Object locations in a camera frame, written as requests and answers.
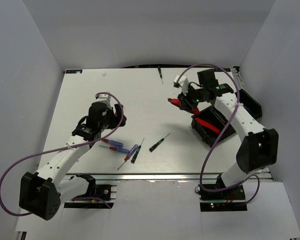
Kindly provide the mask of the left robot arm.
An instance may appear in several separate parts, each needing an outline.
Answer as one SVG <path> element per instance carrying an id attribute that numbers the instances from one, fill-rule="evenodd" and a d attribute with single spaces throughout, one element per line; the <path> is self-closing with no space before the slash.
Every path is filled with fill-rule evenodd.
<path id="1" fill-rule="evenodd" d="M 89 174 L 78 173 L 70 180 L 63 178 L 101 138 L 104 130 L 116 130 L 126 124 L 121 104 L 110 105 L 108 100 L 91 104 L 88 114 L 72 131 L 64 150 L 40 167 L 35 173 L 26 172 L 20 183 L 19 206 L 48 221 L 60 206 L 75 198 L 89 200 L 96 195 L 96 180 Z"/>

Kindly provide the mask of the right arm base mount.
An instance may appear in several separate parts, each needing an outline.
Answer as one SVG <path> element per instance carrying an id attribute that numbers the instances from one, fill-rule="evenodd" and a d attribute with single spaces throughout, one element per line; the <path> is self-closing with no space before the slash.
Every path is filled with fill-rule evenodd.
<path id="1" fill-rule="evenodd" d="M 199 195 L 200 211 L 203 212 L 246 212 L 246 195 L 242 185 L 221 192 L 208 192 L 196 186 L 194 192 Z"/>

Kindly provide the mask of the red black utility knife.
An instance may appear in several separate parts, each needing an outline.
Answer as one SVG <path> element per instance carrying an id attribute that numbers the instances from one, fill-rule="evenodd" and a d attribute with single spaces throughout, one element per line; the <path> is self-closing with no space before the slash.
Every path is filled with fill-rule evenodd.
<path id="1" fill-rule="evenodd" d="M 193 114 L 193 115 L 198 115 L 200 113 L 199 109 L 196 108 L 191 108 L 185 103 L 182 103 L 179 99 L 177 98 L 168 98 L 167 99 L 169 103 L 172 105 L 178 107 L 182 111 L 186 111 L 187 113 Z"/>

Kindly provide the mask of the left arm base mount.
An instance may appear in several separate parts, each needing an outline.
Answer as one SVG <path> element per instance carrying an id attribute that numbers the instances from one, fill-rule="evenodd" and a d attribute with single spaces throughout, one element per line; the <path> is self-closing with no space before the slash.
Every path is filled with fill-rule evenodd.
<path id="1" fill-rule="evenodd" d="M 111 209 L 117 194 L 117 186 L 111 184 L 96 183 L 96 179 L 88 174 L 77 174 L 70 179 L 79 178 L 88 183 L 87 190 L 84 194 L 75 198 L 83 200 L 71 200 L 64 203 L 64 208 L 68 209 Z"/>

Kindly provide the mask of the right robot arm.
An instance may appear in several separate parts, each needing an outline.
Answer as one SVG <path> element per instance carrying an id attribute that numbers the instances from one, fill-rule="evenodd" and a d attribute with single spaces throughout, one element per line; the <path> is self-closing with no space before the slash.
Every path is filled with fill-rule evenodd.
<path id="1" fill-rule="evenodd" d="M 142 144 L 128 173 L 220 173 L 214 191 L 226 200 L 257 171 L 277 160 L 278 132 L 267 129 L 242 103 L 232 73 L 212 67 L 184 69 L 168 83 L 150 69 L 120 69 L 112 100 L 121 126 L 114 136 Z"/>

